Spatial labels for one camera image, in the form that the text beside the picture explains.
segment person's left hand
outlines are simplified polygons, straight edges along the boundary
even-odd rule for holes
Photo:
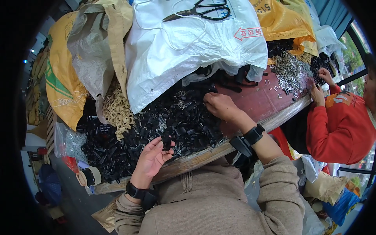
[[[316,106],[325,107],[325,96],[324,96],[323,89],[321,87],[317,88],[316,83],[313,83],[312,90],[311,90],[311,97],[313,101],[316,103]]]
[[[138,158],[136,169],[130,179],[130,182],[138,189],[148,189],[153,177],[174,154],[172,149],[162,151],[163,142],[161,140],[161,137],[153,139],[145,146]],[[175,146],[175,142],[171,141],[171,147],[173,146]]]

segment white cord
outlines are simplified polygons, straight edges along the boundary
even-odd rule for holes
[[[175,5],[176,5],[177,3],[179,3],[179,2],[181,2],[181,1],[184,1],[184,0],[179,0],[179,1],[175,2],[175,3],[172,5],[172,7],[171,7],[172,13],[175,14],[175,15],[177,15],[177,16],[183,17],[183,18],[192,18],[192,19],[196,19],[196,20],[201,21],[201,22],[203,23],[203,25],[204,25],[204,30],[201,32],[201,34],[200,34],[199,36],[197,36],[193,41],[191,41],[190,43],[188,43],[188,45],[186,45],[185,47],[183,47],[183,48],[177,48],[177,47],[173,46],[172,43],[171,43],[170,35],[167,33],[167,31],[166,31],[164,28],[162,28],[162,27],[144,28],[144,27],[142,27],[142,26],[138,23],[138,21],[137,21],[137,14],[136,14],[136,8],[137,8],[137,6],[138,6],[139,4],[148,3],[148,2],[151,2],[151,1],[152,1],[152,0],[148,0],[148,1],[145,1],[145,2],[140,2],[140,3],[135,4],[135,6],[134,6],[134,10],[135,10],[135,17],[134,17],[134,18],[135,18],[135,21],[136,21],[137,25],[138,25],[140,28],[145,29],[145,30],[162,29],[162,30],[166,33],[167,38],[168,38],[168,44],[169,44],[169,46],[170,46],[172,49],[177,50],[177,51],[184,50],[184,49],[186,49],[187,47],[189,47],[190,45],[192,45],[192,43],[194,43],[198,38],[200,38],[200,37],[205,33],[205,31],[206,31],[206,24],[205,24],[205,22],[204,22],[201,18],[199,18],[199,17],[192,17],[192,16],[179,15],[179,14],[177,14],[177,13],[174,11],[174,7],[175,7]]]

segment wooden crate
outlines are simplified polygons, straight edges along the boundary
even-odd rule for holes
[[[56,119],[57,119],[57,115],[55,111],[51,108],[51,106],[48,107],[45,118],[48,120],[46,148],[47,148],[47,154],[50,154],[50,152],[53,150],[55,146],[53,142],[53,131],[54,131],[54,124],[56,123]]]

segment red shirt sleeve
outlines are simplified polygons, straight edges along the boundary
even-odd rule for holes
[[[328,133],[327,125],[325,107],[315,107],[310,126],[312,157],[320,162],[347,163],[353,151],[349,130],[345,128],[345,124],[340,124],[337,130]]]
[[[330,90],[330,94],[331,95],[341,92],[341,88],[338,85],[336,85],[336,86],[329,86],[329,90]]]

